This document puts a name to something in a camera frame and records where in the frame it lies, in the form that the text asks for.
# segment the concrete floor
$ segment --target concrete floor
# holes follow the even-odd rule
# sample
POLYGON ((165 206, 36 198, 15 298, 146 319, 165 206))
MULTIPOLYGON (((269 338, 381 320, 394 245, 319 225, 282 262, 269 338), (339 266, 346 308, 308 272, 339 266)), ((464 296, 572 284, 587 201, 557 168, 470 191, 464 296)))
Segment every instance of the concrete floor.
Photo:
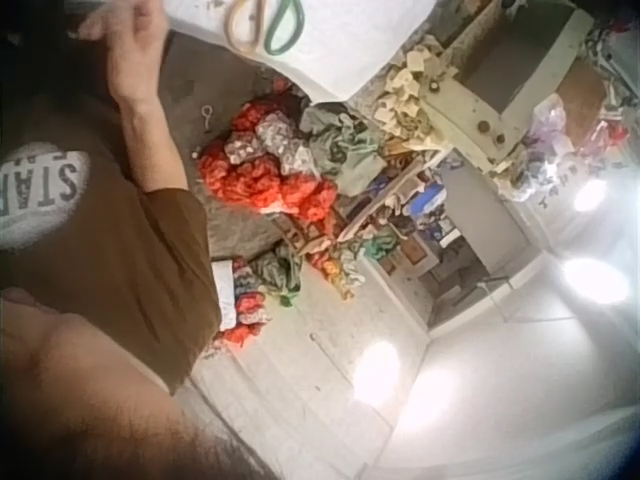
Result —
POLYGON ((200 181, 191 153, 229 128, 242 105, 271 85, 271 74, 233 53, 200 40, 176 34, 162 69, 160 94, 169 126, 185 160, 192 191, 208 214, 209 247, 213 258, 252 257, 280 238, 264 217, 244 208, 223 205, 200 181), (213 107, 210 132, 200 110, 213 107))

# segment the white table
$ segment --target white table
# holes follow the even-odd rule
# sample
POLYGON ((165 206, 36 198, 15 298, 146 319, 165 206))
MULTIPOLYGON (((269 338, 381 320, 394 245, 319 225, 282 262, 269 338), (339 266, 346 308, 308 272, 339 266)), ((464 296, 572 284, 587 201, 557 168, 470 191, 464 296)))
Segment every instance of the white table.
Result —
MULTIPOLYGON (((429 16, 436 0, 301 0, 306 13, 304 33, 297 45, 279 57, 263 50, 253 60, 289 77, 314 103, 342 102, 354 95, 396 53, 411 33, 429 16)), ((101 0, 69 0, 70 4, 101 0)), ((205 42, 228 47, 224 22, 232 0, 165 0, 171 27, 205 42)), ((270 22, 278 0, 268 0, 270 22)), ((250 38, 246 15, 239 16, 236 31, 250 38)), ((276 36, 284 43, 293 28, 293 16, 276 36)))

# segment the shirt sleeve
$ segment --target shirt sleeve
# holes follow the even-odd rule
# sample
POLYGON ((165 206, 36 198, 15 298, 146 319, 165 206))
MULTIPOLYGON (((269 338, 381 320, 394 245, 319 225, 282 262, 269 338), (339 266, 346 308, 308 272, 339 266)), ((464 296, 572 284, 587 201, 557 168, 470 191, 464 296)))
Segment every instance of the shirt sleeve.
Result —
POLYGON ((200 200, 188 190, 177 188, 144 196, 151 214, 149 221, 172 254, 197 271, 200 266, 210 271, 207 215, 200 200))

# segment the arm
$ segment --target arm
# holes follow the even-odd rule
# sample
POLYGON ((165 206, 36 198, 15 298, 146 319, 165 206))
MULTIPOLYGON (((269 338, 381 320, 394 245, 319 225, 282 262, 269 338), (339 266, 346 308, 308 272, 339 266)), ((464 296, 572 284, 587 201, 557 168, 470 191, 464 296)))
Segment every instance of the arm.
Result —
POLYGON ((158 98, 167 30, 162 0, 113 0, 78 31, 85 40, 107 40, 109 90, 120 106, 133 177, 146 193, 187 190, 184 165, 158 98))

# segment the green scissors handle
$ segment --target green scissors handle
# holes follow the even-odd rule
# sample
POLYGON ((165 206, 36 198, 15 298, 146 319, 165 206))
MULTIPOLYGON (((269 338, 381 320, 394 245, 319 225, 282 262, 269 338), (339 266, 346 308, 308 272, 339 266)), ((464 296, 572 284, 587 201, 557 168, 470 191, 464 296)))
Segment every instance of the green scissors handle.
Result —
POLYGON ((273 17, 273 21, 269 25, 267 29, 267 35, 264 40, 264 50, 271 56, 278 56, 284 53, 287 53, 291 50, 300 37, 302 36, 302 32, 304 31, 305 24, 305 16, 304 16, 304 8, 302 8, 301 0, 281 0, 280 5, 278 6, 278 10, 276 11, 275 16, 273 17), (292 13, 295 16, 295 29, 293 34, 287 40, 284 45, 280 47, 274 47, 273 41, 276 36, 276 32, 280 28, 282 21, 284 20, 284 16, 287 14, 289 9, 292 9, 292 13))

